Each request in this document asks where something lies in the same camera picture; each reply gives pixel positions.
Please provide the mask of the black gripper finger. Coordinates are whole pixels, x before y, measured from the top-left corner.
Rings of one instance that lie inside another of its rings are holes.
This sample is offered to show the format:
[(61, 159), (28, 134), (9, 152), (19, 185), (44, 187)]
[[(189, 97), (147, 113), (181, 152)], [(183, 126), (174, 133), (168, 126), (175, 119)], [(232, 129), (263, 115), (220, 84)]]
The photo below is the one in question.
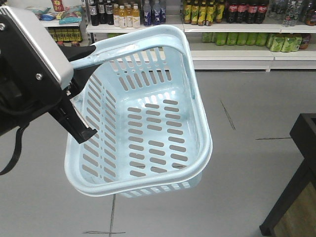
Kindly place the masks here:
[(79, 144), (89, 140), (97, 133), (96, 129), (92, 129), (84, 124), (71, 103), (71, 99), (84, 89), (88, 79), (89, 76), (74, 78), (70, 84), (70, 95), (67, 94), (67, 89), (64, 89), (62, 91), (61, 101), (49, 111), (50, 115), (59, 122)]
[(59, 45), (59, 48), (70, 62), (84, 58), (96, 50), (96, 46), (94, 45), (83, 47)]

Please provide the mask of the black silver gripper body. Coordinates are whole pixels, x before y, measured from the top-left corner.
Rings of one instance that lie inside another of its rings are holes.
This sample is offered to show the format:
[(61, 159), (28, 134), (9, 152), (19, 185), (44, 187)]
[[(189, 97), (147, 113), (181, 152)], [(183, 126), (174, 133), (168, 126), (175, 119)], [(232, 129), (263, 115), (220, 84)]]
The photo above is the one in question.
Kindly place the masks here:
[(73, 67), (29, 10), (0, 8), (0, 133), (60, 106)]

